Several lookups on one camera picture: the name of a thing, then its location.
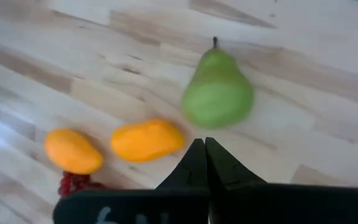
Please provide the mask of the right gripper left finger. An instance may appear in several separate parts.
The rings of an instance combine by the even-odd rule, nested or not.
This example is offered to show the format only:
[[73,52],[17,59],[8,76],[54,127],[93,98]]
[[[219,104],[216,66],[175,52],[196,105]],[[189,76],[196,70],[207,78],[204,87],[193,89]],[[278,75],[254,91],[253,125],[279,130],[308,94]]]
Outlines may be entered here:
[[170,175],[155,189],[87,189],[62,198],[58,224],[207,223],[210,193],[206,146],[195,139]]

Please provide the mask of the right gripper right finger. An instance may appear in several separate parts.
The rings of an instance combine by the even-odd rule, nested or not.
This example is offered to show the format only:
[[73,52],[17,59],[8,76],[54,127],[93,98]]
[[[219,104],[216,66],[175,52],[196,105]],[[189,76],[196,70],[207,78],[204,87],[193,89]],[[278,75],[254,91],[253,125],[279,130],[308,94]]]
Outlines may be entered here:
[[211,223],[357,223],[358,188],[273,184],[206,138]]

